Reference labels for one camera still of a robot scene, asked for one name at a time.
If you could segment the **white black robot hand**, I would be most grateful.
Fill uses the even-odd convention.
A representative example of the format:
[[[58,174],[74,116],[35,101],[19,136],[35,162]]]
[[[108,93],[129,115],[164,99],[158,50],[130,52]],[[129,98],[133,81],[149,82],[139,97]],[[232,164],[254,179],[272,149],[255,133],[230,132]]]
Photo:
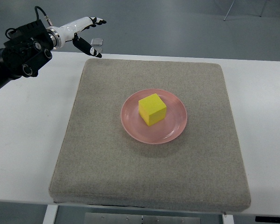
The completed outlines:
[[[89,56],[101,58],[102,54],[86,40],[79,37],[78,34],[90,27],[96,27],[103,24],[106,24],[106,21],[101,18],[83,17],[61,27],[48,27],[47,31],[53,42],[53,49],[59,49],[63,47],[66,42],[72,42],[73,45],[81,52]]]

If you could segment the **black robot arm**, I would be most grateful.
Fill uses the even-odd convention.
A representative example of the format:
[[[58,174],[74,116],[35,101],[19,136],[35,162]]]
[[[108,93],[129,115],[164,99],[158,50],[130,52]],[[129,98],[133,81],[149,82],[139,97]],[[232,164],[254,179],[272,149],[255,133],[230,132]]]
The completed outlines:
[[[0,49],[0,89],[12,80],[38,76],[39,69],[52,59],[57,40],[40,20],[39,11],[51,25],[45,11],[36,6],[36,21],[5,31],[8,41]]]

